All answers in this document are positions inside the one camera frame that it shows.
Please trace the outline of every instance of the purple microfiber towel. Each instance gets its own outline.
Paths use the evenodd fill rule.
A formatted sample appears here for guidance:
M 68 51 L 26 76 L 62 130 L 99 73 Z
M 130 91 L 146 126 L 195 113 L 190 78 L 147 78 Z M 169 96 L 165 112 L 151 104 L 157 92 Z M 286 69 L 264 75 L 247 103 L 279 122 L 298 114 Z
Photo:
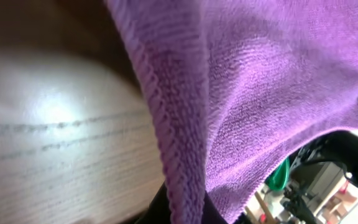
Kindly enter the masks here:
M 358 1 L 107 0 L 153 116 L 171 222 L 228 223 L 294 150 L 358 128 Z

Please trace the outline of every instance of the purple fabric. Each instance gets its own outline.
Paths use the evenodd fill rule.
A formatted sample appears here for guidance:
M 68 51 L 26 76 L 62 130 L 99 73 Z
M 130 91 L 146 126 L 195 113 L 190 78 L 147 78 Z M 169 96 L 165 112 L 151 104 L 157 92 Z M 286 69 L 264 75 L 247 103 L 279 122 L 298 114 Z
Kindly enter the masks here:
M 290 153 L 358 128 L 358 1 L 108 0 L 152 113 L 172 223 L 232 223 Z

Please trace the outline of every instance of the wooden surface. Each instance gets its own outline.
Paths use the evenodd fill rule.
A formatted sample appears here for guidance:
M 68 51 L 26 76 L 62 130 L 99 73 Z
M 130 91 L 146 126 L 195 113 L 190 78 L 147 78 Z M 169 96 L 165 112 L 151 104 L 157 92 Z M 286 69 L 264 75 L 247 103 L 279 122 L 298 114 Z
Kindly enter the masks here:
M 262 199 L 262 197 L 260 196 L 259 192 L 255 192 L 255 198 L 256 198 L 256 200 L 258 200 L 259 205 L 262 207 L 262 210 L 265 212 L 265 215 L 266 215 L 266 223 L 268 223 L 268 224 L 276 223 L 277 221 L 275 220 L 275 218 L 273 217 L 273 215 L 270 213 L 269 208 L 268 208 L 267 205 L 265 204 L 265 202 L 264 202 L 264 200 Z
M 253 224 L 259 224 L 258 219 L 256 219 L 255 215 L 251 212 L 251 210 L 249 210 L 248 207 L 246 207 L 246 212 L 247 212 L 248 218 L 250 219 L 250 221 L 251 221 Z
M 0 0 L 0 224 L 119 223 L 163 183 L 122 46 L 79 12 Z

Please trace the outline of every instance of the green object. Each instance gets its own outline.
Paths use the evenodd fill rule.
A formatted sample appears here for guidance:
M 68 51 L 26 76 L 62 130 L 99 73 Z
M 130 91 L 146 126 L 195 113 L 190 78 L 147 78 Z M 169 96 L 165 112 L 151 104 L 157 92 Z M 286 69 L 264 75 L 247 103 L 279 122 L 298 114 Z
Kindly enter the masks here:
M 286 158 L 283 163 L 266 179 L 265 183 L 272 190 L 283 190 L 290 177 L 290 159 Z

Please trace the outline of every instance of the black object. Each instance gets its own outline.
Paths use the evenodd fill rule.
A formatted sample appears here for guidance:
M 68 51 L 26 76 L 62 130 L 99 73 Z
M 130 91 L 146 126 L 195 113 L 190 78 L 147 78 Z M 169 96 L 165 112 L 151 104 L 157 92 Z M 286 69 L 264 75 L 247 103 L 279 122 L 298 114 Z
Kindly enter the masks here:
M 284 197 L 290 199 L 290 201 L 283 203 L 284 209 L 299 220 L 305 221 L 306 224 L 316 224 L 316 218 L 302 199 L 302 195 L 304 194 L 305 191 L 303 189 L 286 189 Z
M 141 216 L 135 224 L 169 224 L 171 211 L 168 206 L 167 188 L 163 184 L 152 200 L 149 209 Z M 227 224 L 216 210 L 208 194 L 205 193 L 202 224 Z M 235 224 L 252 224 L 245 216 L 240 216 Z
M 350 172 L 349 179 L 358 187 L 358 137 L 347 131 L 337 131 L 330 134 L 325 142 L 321 155 L 324 158 L 339 161 Z

